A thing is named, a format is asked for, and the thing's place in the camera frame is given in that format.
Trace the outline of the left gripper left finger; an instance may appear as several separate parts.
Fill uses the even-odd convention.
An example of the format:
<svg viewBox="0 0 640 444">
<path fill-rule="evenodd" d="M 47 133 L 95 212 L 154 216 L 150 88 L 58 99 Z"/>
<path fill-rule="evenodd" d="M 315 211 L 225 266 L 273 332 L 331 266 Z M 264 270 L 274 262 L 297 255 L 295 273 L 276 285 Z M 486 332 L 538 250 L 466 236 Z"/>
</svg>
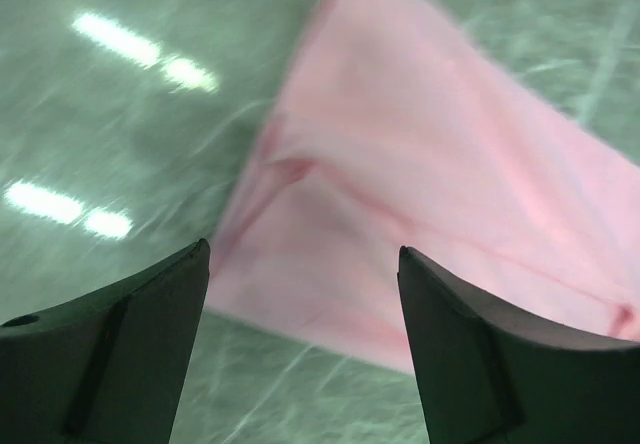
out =
<svg viewBox="0 0 640 444">
<path fill-rule="evenodd" d="M 209 279 L 200 239 L 1 326 L 4 443 L 166 443 Z"/>
</svg>

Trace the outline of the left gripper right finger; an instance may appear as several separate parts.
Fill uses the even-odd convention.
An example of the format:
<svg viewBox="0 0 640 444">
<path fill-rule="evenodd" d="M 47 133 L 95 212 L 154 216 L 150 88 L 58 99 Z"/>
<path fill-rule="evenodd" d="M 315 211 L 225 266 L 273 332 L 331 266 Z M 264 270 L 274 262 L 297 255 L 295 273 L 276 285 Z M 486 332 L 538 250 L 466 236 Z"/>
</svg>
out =
<svg viewBox="0 0 640 444">
<path fill-rule="evenodd" d="M 432 444 L 636 444 L 639 346 L 542 318 L 402 247 L 397 274 Z"/>
</svg>

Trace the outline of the pink t shirt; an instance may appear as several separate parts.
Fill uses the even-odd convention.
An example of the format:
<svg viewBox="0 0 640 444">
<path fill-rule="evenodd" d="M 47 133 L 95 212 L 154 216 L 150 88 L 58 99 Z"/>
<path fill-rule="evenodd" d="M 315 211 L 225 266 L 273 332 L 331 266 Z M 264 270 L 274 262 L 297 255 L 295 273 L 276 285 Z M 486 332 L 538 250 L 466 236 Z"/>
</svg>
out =
<svg viewBox="0 0 640 444">
<path fill-rule="evenodd" d="M 430 0 L 321 0 L 214 236 L 206 304 L 400 372 L 402 246 L 639 336 L 639 170 Z"/>
</svg>

